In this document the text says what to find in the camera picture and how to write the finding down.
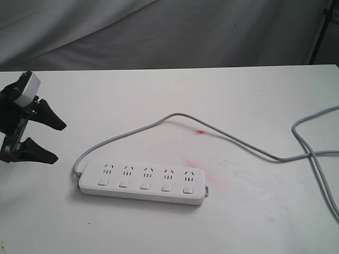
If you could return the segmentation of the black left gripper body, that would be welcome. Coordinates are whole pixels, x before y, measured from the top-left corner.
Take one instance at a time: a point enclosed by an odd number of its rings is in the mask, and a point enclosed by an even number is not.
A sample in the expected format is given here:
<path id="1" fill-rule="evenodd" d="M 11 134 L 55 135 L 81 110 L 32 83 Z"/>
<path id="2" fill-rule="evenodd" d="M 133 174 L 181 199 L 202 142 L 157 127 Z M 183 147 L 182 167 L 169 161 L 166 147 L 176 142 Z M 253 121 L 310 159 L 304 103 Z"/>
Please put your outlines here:
<path id="1" fill-rule="evenodd" d="M 1 161 L 12 162 L 14 151 L 31 117 L 29 105 L 19 107 L 14 100 L 19 95 L 16 82 L 1 90 L 1 133 L 5 134 L 1 146 Z"/>

